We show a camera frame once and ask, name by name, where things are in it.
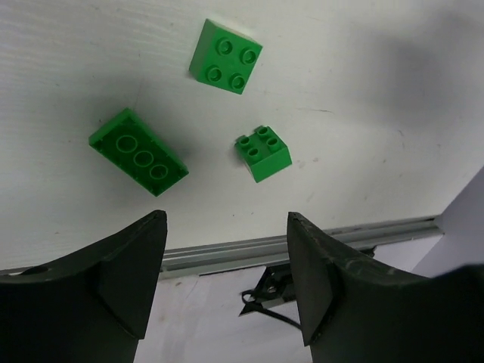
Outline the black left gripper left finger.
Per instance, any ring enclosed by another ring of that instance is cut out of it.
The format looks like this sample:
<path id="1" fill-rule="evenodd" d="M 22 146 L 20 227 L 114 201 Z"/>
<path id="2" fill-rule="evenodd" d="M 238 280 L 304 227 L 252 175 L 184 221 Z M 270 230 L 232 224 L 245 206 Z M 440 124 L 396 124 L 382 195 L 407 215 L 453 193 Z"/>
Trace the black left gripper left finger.
<path id="1" fill-rule="evenodd" d="M 167 239 L 155 210 L 59 259 L 1 276 L 3 362 L 131 362 Z"/>

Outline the long green lego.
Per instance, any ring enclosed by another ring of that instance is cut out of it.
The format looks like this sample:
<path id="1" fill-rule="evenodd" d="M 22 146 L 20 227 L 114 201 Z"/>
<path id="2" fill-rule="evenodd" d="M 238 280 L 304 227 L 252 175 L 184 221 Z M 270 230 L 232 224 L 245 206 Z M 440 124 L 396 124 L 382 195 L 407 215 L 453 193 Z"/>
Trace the long green lego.
<path id="1" fill-rule="evenodd" d="M 155 197 L 188 175 L 181 159 L 129 108 L 91 134 L 88 143 Z"/>

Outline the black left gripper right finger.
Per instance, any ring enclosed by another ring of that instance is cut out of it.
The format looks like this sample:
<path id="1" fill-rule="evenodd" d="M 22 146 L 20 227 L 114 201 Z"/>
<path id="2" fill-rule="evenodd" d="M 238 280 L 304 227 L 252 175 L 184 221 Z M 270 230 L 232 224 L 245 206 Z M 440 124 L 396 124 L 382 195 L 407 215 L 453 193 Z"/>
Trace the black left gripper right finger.
<path id="1" fill-rule="evenodd" d="M 290 263 L 315 362 L 481 362 L 483 267 L 434 278 L 326 244 Z"/>

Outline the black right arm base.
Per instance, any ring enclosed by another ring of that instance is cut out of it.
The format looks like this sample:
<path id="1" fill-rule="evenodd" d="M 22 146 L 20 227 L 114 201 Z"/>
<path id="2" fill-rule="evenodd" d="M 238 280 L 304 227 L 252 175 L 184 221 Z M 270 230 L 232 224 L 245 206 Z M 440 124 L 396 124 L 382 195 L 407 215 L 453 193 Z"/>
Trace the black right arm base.
<path id="1" fill-rule="evenodd" d="M 244 307 L 240 316 L 259 312 L 300 329 L 300 323 L 296 320 L 277 312 L 268 313 L 270 308 L 296 300 L 289 263 L 267 267 L 257 285 L 241 293 L 241 299 Z"/>

